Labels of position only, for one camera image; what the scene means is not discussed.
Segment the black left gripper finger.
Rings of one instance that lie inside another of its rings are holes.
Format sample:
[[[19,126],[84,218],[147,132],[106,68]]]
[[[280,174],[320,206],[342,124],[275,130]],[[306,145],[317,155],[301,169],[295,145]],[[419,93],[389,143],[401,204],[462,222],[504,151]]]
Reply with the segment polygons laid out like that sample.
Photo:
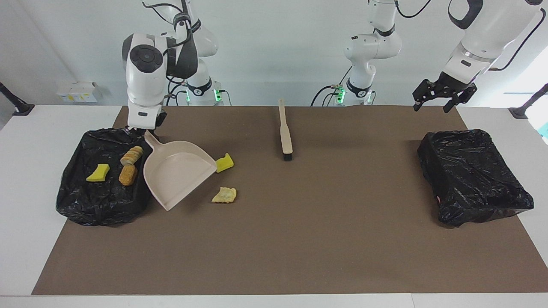
[[[436,82],[431,82],[428,79],[424,79],[412,93],[415,101],[413,109],[415,112],[419,111],[424,103],[436,99]]]
[[[470,84],[460,94],[453,92],[450,100],[444,105],[444,113],[449,113],[458,104],[467,104],[476,92],[477,86],[474,83]]]

